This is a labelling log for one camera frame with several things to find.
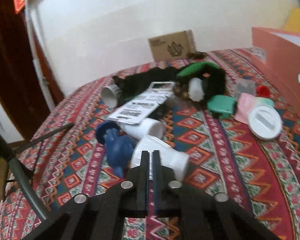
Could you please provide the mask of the white plastic bottle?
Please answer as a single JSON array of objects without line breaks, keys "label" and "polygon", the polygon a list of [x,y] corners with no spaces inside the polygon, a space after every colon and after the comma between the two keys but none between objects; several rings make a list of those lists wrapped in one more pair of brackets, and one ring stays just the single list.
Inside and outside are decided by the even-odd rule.
[{"label": "white plastic bottle", "polygon": [[139,166],[141,163],[142,151],[148,151],[150,154],[149,178],[152,180],[152,153],[155,150],[160,152],[161,165],[171,168],[174,171],[176,180],[183,181],[190,156],[184,152],[176,151],[167,143],[151,135],[144,136],[137,143],[132,155],[130,167],[134,168]]}]

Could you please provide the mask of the pink green pouch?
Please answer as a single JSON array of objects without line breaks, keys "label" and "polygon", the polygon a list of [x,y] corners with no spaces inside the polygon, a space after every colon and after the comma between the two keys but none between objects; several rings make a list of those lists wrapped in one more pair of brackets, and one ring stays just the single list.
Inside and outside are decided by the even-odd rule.
[{"label": "pink green pouch", "polygon": [[258,105],[274,107],[274,102],[268,98],[256,97],[251,94],[242,93],[237,102],[237,110],[234,119],[238,122],[248,124],[250,111]]}]

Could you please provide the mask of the blue plastic toy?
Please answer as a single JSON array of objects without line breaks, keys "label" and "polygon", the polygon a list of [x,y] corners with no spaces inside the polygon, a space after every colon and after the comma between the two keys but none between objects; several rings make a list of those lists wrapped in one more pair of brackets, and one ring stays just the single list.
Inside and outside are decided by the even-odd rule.
[{"label": "blue plastic toy", "polygon": [[105,147],[108,165],[119,178],[125,176],[125,170],[131,161],[137,141],[121,134],[121,128],[113,121],[104,121],[95,129],[95,137]]}]

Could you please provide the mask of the white plastic cup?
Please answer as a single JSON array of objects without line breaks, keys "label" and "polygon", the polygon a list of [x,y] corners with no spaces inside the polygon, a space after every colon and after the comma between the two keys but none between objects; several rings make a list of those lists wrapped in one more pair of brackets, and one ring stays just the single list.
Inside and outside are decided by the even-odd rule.
[{"label": "white plastic cup", "polygon": [[145,118],[139,124],[118,123],[118,125],[127,135],[136,140],[141,140],[146,135],[161,139],[164,134],[163,124],[151,118]]}]

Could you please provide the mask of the printed white leaflet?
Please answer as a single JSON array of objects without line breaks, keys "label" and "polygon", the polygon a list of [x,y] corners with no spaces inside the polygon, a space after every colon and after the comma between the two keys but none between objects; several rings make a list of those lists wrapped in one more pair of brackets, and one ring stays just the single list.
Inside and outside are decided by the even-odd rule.
[{"label": "printed white leaflet", "polygon": [[107,120],[129,125],[139,124],[172,95],[171,90],[148,89],[108,115]]}]

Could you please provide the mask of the teal green plastic case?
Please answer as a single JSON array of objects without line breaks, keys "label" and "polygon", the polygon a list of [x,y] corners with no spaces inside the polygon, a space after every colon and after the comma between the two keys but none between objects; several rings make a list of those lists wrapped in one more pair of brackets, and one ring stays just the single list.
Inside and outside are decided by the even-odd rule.
[{"label": "teal green plastic case", "polygon": [[226,95],[216,95],[207,102],[207,109],[214,118],[227,119],[234,114],[235,105],[235,98]]}]

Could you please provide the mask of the patterned woven tablecloth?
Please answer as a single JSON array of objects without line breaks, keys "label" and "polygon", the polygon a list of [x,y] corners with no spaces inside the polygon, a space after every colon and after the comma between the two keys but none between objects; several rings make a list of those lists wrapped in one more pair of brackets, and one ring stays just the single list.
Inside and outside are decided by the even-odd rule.
[{"label": "patterned woven tablecloth", "polygon": [[[21,154],[35,169],[34,187],[47,207],[56,210],[77,193],[104,194],[121,182],[107,163],[93,129],[110,112],[101,100],[103,77],[64,99],[37,131],[43,135],[74,121],[66,135],[57,134]],[[168,113],[164,141],[190,158],[185,182],[209,195],[224,192],[280,239],[300,239],[300,118],[271,89],[284,130],[270,142],[258,140],[247,125],[216,121],[193,107]]]}]

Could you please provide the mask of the white small bottle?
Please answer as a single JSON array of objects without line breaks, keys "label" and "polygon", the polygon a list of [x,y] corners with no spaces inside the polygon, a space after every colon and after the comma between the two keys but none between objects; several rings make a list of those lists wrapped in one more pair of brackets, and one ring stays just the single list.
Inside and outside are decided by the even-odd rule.
[{"label": "white small bottle", "polygon": [[203,100],[203,81],[200,78],[194,77],[189,81],[188,95],[194,102],[200,102]]}]

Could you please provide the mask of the white framed small device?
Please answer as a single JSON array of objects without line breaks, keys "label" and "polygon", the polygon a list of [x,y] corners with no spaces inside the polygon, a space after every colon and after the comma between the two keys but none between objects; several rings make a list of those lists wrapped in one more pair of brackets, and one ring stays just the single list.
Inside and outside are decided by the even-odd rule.
[{"label": "white framed small device", "polygon": [[149,89],[157,90],[157,91],[170,91],[173,89],[175,83],[172,81],[160,81],[160,82],[152,82],[149,86]]}]

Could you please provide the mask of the black fluffy fabric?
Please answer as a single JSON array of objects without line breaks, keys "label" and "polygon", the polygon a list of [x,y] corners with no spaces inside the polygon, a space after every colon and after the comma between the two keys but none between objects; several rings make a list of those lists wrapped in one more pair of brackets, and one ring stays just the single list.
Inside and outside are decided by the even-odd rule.
[{"label": "black fluffy fabric", "polygon": [[[118,76],[113,76],[114,84],[121,89],[121,95],[118,100],[118,105],[121,106],[133,99],[137,95],[144,92],[152,82],[172,81],[175,83],[173,93],[176,97],[189,101],[188,87],[189,81],[192,78],[177,79],[176,73],[179,69],[175,67],[167,67],[161,69],[155,67],[147,72],[138,73],[127,76],[122,79]],[[222,68],[215,70],[210,75],[205,74],[198,77],[203,81],[204,98],[199,103],[206,105],[206,103],[216,95],[223,95],[226,91],[226,73]]]}]

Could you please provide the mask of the white round lid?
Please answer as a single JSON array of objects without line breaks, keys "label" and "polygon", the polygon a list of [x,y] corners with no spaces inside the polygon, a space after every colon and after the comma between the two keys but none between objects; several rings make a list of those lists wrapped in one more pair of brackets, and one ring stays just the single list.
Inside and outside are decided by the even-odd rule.
[{"label": "white round lid", "polygon": [[282,131],[279,113],[268,105],[254,107],[248,115],[248,125],[252,133],[262,140],[272,140]]}]

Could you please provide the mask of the clear plastic bag dark items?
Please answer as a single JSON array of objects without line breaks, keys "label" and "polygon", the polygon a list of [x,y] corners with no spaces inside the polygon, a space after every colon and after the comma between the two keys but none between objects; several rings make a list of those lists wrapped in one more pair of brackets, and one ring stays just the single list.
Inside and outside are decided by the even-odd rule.
[{"label": "clear plastic bag dark items", "polygon": [[236,101],[240,98],[241,94],[256,95],[256,83],[253,80],[237,79],[234,88],[234,98]]}]

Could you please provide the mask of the brown tuft on table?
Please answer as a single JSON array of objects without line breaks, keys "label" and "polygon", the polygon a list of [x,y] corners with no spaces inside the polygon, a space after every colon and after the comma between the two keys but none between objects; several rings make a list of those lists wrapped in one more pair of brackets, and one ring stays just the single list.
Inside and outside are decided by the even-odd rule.
[{"label": "brown tuft on table", "polygon": [[188,59],[202,60],[206,57],[207,57],[207,53],[201,52],[201,51],[196,51],[194,53],[187,53],[187,58]]}]

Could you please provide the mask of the black tripod stand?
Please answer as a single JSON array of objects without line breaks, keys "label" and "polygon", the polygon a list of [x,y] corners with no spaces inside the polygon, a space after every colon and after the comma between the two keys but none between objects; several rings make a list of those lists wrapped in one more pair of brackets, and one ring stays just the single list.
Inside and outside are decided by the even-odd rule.
[{"label": "black tripod stand", "polygon": [[23,152],[28,148],[31,148],[32,146],[40,142],[43,142],[45,139],[48,139],[59,132],[69,130],[73,126],[73,123],[63,125],[49,133],[46,133],[45,135],[42,135],[41,137],[38,137],[37,139],[34,139],[33,141],[16,150],[13,150],[5,141],[5,139],[0,135],[0,156],[7,162],[8,169],[10,169],[14,175],[14,179],[12,181],[16,181],[18,183],[25,198],[41,221],[47,219],[47,217],[49,216],[49,211],[32,188],[31,183],[33,182],[34,178],[34,170],[30,170],[24,164],[22,164],[18,160],[17,154]]}]

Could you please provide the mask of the brown cardboard box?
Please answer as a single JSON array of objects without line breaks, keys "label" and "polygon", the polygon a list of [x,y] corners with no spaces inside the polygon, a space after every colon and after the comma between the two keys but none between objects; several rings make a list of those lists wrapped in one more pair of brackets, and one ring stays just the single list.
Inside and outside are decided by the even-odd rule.
[{"label": "brown cardboard box", "polygon": [[193,32],[184,30],[148,39],[154,61],[185,59],[196,52]]}]

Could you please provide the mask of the dark red door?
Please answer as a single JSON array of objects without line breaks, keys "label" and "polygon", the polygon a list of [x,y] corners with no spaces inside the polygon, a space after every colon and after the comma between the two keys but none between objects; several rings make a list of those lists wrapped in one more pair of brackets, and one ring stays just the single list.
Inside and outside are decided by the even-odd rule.
[{"label": "dark red door", "polygon": [[25,12],[14,0],[0,0],[0,134],[9,143],[31,140],[63,99],[47,57],[34,36],[40,66],[35,67]]}]

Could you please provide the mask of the coral pink storage box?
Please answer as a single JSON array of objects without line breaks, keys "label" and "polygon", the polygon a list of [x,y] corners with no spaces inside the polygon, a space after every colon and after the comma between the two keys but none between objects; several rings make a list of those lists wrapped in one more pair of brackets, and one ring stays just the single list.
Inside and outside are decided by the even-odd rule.
[{"label": "coral pink storage box", "polygon": [[281,29],[251,29],[252,64],[277,88],[300,117],[300,34]]}]

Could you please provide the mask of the yellow cushion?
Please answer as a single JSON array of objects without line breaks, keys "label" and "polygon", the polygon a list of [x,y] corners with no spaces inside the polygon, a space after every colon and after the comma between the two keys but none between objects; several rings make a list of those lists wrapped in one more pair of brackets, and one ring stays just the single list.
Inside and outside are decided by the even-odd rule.
[{"label": "yellow cushion", "polygon": [[292,9],[283,29],[300,34],[300,9]]}]

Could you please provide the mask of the white wall pipe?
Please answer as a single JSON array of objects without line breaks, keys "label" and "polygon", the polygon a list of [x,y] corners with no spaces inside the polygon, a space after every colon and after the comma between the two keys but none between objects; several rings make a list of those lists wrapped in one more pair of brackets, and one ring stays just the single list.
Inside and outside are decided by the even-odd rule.
[{"label": "white wall pipe", "polygon": [[46,104],[49,108],[49,111],[51,112],[55,108],[55,104],[54,104],[54,101],[50,94],[50,91],[43,79],[44,76],[43,76],[43,72],[42,72],[42,68],[40,65],[40,61],[39,61],[39,57],[38,57],[37,49],[36,49],[36,44],[35,44],[35,40],[34,40],[34,32],[33,32],[33,24],[32,24],[32,18],[31,18],[30,7],[29,7],[29,0],[25,0],[24,13],[25,13],[25,22],[26,22],[27,35],[28,35],[28,39],[29,39],[31,54],[32,54],[33,65],[34,65],[34,68],[36,71],[36,75],[38,78],[38,82],[39,82],[42,94],[43,94]]}]

